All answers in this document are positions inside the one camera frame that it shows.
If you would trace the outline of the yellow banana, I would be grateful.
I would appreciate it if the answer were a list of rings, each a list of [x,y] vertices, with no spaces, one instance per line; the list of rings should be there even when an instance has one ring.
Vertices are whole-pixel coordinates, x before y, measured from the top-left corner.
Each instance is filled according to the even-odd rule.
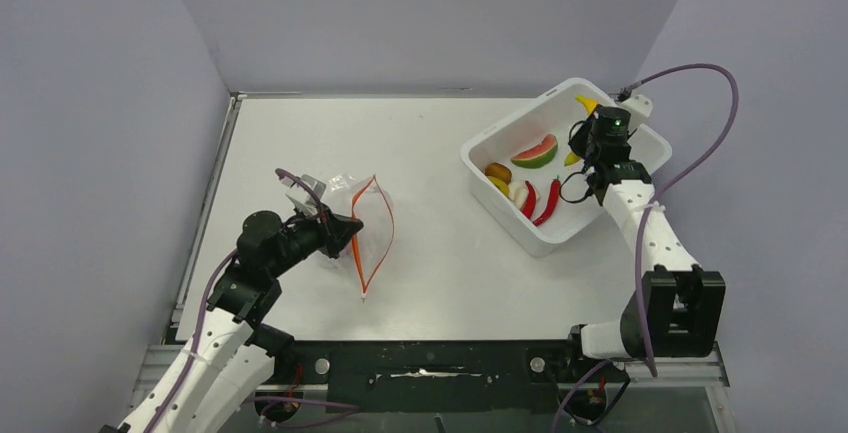
[[[594,113],[595,109],[600,105],[599,101],[581,94],[578,94],[575,99],[584,107],[587,116]],[[564,159],[564,166],[569,167],[581,160],[581,157],[571,149]]]

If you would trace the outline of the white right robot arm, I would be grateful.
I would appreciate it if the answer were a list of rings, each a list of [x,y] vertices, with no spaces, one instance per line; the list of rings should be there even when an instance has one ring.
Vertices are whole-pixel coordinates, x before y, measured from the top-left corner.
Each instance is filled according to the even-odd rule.
[[[621,316],[577,328],[580,341],[562,353],[572,378],[590,378],[602,359],[706,357],[726,284],[683,247],[656,196],[652,179],[631,159],[628,111],[597,106],[569,141],[585,163],[588,195],[614,220],[633,253],[634,293]]]

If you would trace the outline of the watermelon slice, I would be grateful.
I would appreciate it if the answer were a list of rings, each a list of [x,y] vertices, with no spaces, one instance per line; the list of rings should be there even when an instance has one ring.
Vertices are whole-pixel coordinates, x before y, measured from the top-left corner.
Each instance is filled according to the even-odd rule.
[[[520,168],[538,169],[553,161],[558,149],[559,143],[556,136],[547,134],[537,145],[517,153],[510,161]]]

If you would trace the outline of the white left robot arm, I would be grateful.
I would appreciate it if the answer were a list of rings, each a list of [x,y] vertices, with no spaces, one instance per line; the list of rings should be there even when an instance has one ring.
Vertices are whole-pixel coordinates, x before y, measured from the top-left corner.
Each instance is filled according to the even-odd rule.
[[[142,402],[103,431],[218,431],[294,343],[264,321],[282,293],[280,276],[315,252],[338,257],[362,228],[326,207],[287,221],[272,211],[248,216],[204,290],[190,339]]]

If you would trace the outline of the clear zip top bag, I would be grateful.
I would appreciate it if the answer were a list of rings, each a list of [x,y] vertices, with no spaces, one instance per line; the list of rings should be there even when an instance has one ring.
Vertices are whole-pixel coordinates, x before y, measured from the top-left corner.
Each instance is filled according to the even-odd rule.
[[[363,228],[337,259],[321,257],[319,264],[337,275],[356,280],[363,303],[393,246],[396,234],[394,205],[376,175],[356,179],[347,174],[331,178],[323,196],[337,214],[358,219]]]

